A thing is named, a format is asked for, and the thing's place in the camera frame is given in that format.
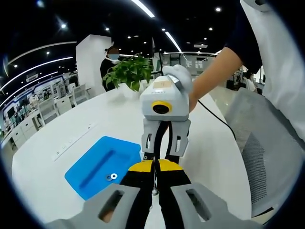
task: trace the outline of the blue mat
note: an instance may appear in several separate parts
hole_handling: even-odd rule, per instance
[[[119,184],[128,169],[141,162],[138,144],[102,137],[65,174],[72,188],[88,200],[112,183]],[[116,173],[117,179],[107,181]]]

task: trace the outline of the white glove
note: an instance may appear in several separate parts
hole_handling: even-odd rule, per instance
[[[190,93],[193,91],[193,82],[190,72],[184,68],[183,66],[176,64],[174,67],[172,66],[164,66],[162,68],[164,75],[172,75],[176,77],[182,84],[183,89]]]

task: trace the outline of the woman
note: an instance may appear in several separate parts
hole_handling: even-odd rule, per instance
[[[253,83],[253,74],[249,71],[246,72],[245,77],[244,77],[244,81],[247,85],[247,89],[250,90],[251,92],[256,92],[257,93],[257,89],[256,86]]]
[[[107,73],[112,72],[111,68],[114,67],[119,62],[118,59],[120,57],[119,50],[117,50],[113,46],[108,49],[105,49],[105,51],[107,52],[107,54],[100,67],[102,79]],[[103,81],[102,84],[107,92],[115,88],[112,82],[106,85],[106,82]]]

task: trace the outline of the white pot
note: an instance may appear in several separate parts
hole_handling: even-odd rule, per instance
[[[151,84],[152,81],[150,81],[149,83],[147,83],[146,80],[142,80],[140,82],[140,89],[138,92],[133,91],[132,89],[130,89],[127,84],[125,83],[120,83],[120,91],[123,93],[123,95],[127,98],[127,99],[139,99],[140,95],[144,92],[144,90]]]
[[[120,91],[123,93],[123,95],[125,96],[125,98],[127,99],[139,99],[140,98],[140,94],[141,94],[141,84],[140,84],[140,90],[138,92],[133,91],[132,89],[130,89],[127,84],[125,83],[120,83]]]

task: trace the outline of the black sleeve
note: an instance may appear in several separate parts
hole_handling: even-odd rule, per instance
[[[235,52],[252,73],[257,73],[262,66],[262,59],[258,44],[249,20],[241,6],[238,4],[235,30],[231,34],[225,47]]]
[[[101,67],[100,67],[100,71],[101,71],[101,77],[103,79],[103,77],[107,74],[112,72],[113,70],[111,69],[114,66],[114,64],[112,64],[110,61],[108,60],[103,60]],[[103,81],[102,82],[103,87],[105,88],[106,91],[110,91],[112,89],[115,88],[114,84],[112,82],[108,83],[108,85],[106,85],[106,82]]]
[[[107,62],[104,60],[100,67],[102,78],[107,74],[109,68],[110,68],[110,66],[108,66]]]

